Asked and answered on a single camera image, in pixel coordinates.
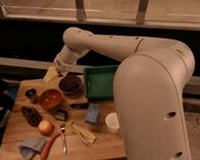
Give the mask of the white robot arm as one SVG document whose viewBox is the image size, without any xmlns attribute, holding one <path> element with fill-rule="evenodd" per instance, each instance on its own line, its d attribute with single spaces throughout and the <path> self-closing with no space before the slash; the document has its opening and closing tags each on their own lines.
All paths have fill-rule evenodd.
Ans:
<svg viewBox="0 0 200 160">
<path fill-rule="evenodd" d="M 176 39 L 95 35 L 68 28 L 55 57 L 65 75 L 88 51 L 121 63 L 113 100 L 127 160 L 191 160 L 182 92 L 195 67 L 188 46 Z"/>
</svg>

